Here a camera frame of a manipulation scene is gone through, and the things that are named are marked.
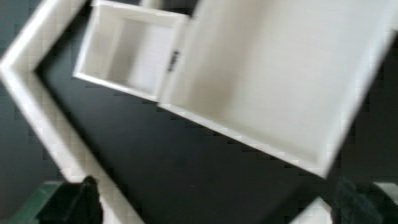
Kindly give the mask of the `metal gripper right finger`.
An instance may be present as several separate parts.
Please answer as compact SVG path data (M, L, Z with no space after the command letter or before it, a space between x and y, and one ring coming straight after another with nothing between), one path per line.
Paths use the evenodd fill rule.
M332 224L398 224L398 204L375 183L336 183Z

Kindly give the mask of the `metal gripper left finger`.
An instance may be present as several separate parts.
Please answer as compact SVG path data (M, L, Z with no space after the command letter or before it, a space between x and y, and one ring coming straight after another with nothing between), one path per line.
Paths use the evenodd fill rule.
M103 224L98 182L45 182L34 191L11 224Z

